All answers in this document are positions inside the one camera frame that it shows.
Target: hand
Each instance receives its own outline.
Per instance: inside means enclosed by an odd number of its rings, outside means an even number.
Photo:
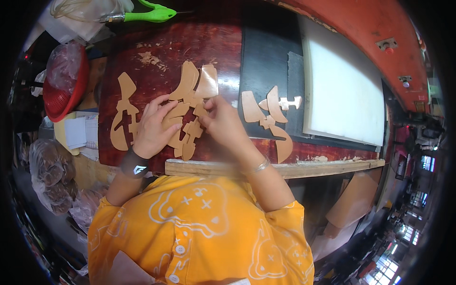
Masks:
[[[206,110],[212,110],[209,116],[199,117],[206,132],[233,154],[239,150],[254,147],[239,118],[238,111],[228,104],[222,96],[210,98],[204,104]]]
[[[163,130],[161,122],[171,109],[177,106],[177,101],[171,101],[161,106],[160,104],[168,100],[169,94],[162,95],[144,108],[141,121],[138,126],[138,134],[133,145],[133,151],[142,158],[149,159],[159,153],[171,137],[181,129],[182,124],[175,124],[167,130]]]

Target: woman's right hand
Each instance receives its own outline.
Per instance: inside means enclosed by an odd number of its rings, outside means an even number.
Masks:
[[[209,116],[201,116],[199,121],[216,142],[227,147],[234,154],[246,147],[253,146],[245,132],[238,111],[222,96],[210,98],[204,104],[204,108],[210,110]]]

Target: red colander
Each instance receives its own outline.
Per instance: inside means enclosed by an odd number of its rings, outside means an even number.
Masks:
[[[81,66],[72,94],[52,87],[47,79],[43,83],[43,100],[46,115],[52,122],[58,122],[71,112],[81,101],[88,81],[88,60],[85,48],[81,46]]]

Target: metal bracket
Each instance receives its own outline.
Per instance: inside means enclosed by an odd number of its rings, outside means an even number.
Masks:
[[[396,40],[394,39],[394,37],[391,37],[389,39],[386,39],[386,40],[382,40],[382,41],[378,41],[375,43],[379,49],[381,49],[383,52],[385,51],[385,49],[387,47],[390,47],[390,48],[397,48],[398,47],[398,44],[396,42]]]
[[[404,81],[412,81],[412,77],[410,75],[403,75],[403,76],[398,76],[400,82]]]

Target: wooden workbench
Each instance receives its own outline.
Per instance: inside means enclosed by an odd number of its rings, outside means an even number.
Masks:
[[[137,121],[147,103],[153,98],[172,92],[179,84],[181,65],[192,61],[197,68],[213,64],[218,71],[220,94],[229,102],[238,99],[241,68],[242,29],[238,5],[233,3],[208,2],[196,13],[179,21],[162,24],[146,24],[141,31],[117,36],[108,56],[103,78],[98,120],[99,157],[102,164],[118,166],[124,155],[110,141],[110,129],[117,113],[120,86],[117,77],[127,72],[137,86],[130,102],[139,109]],[[183,124],[193,121],[190,110]],[[124,114],[123,126],[127,142],[131,118]],[[257,148],[267,155],[272,163],[277,162],[274,140],[252,139]],[[225,161],[226,154],[207,135],[195,140],[195,161]],[[174,151],[166,146],[150,162],[150,170],[165,172],[165,160],[174,158]],[[376,160],[379,153],[365,150],[350,150],[323,145],[294,142],[293,151],[284,163],[297,161],[342,161]]]

